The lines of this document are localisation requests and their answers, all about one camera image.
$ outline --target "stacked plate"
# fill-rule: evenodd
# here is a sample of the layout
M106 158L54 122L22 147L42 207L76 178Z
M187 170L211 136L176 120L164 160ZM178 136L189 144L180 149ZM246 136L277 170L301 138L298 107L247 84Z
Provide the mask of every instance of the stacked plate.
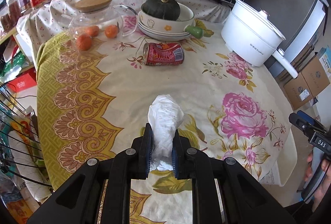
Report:
M187 31L184 33L163 33L161 31L156 31L145 26L140 19L141 11L138 13L138 26L143 33L147 36L160 40L160 41L179 41L190 36Z

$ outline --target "dark green pumpkin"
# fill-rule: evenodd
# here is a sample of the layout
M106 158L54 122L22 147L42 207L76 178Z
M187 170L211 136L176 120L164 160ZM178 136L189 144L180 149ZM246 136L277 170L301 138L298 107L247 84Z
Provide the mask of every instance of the dark green pumpkin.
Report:
M142 10L155 18L177 20L180 15L179 4L175 0L147 0Z

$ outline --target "crumpled white tissue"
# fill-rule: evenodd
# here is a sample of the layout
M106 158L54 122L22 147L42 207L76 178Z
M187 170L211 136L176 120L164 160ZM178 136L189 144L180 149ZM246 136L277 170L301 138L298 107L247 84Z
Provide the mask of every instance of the crumpled white tissue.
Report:
M153 131L152 170L172 170L171 152L175 131L183 122L184 113L176 101L168 95L156 97L148 110L148 123Z

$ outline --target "silver screw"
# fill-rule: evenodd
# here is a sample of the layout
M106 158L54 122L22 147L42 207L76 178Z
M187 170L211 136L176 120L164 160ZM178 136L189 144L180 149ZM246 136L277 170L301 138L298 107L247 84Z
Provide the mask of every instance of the silver screw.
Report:
M197 153L197 150L194 147L190 147L186 152L190 155L194 155Z
M236 163L236 160L234 158L229 157L225 159L225 162L229 165L233 165Z
M93 166L93 165L96 165L97 162L98 162L97 159L93 158L93 159L89 159L89 160L87 161L87 164L88 164L89 166Z
M136 150L133 149L133 148L128 148L128 149L125 151L125 153L126 153L127 155L133 155L134 153L136 153Z

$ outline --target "teapot handle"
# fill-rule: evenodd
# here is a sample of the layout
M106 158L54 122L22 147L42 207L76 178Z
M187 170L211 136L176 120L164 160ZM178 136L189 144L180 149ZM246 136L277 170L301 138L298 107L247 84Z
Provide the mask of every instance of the teapot handle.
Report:
M136 17L136 24L135 24L133 29L124 32L123 37L133 33L137 29L137 26L138 26L138 14L137 14L137 12L133 8L131 8L129 6L126 6L126 5L116 5L116 6L114 6L114 8L125 8L125 9L130 10L132 13L134 13L134 15Z

